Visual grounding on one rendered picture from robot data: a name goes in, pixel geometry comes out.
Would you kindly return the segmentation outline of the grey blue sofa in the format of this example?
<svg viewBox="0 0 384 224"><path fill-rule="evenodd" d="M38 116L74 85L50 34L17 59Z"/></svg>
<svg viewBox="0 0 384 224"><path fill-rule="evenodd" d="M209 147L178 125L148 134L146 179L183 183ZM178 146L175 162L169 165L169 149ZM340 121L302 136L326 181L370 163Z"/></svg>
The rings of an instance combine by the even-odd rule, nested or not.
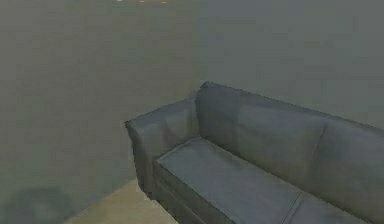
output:
<svg viewBox="0 0 384 224"><path fill-rule="evenodd" d="M126 123L179 224L384 224L384 130L214 82Z"/></svg>

